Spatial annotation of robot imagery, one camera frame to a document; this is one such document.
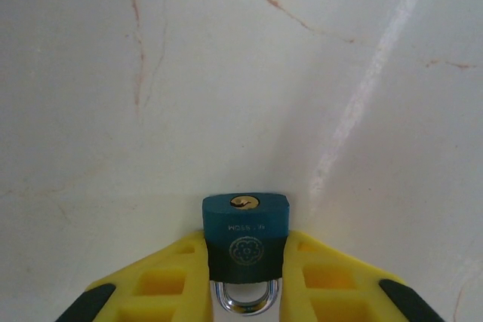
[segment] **silver shackle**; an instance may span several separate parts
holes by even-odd
[[[253,302],[240,302],[230,297],[224,282],[214,282],[214,292],[218,302],[226,311],[245,317],[256,316],[272,307],[277,300],[278,280],[266,282],[265,293]]]

